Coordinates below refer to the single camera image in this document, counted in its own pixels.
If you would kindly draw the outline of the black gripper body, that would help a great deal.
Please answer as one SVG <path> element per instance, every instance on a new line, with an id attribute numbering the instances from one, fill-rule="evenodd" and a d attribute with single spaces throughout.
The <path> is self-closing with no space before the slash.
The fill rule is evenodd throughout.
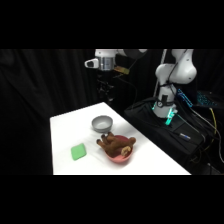
<path id="1" fill-rule="evenodd" d="M 113 73 L 111 71 L 99 71 L 97 74 L 98 90 L 109 92 L 114 88 L 112 83 Z"/>

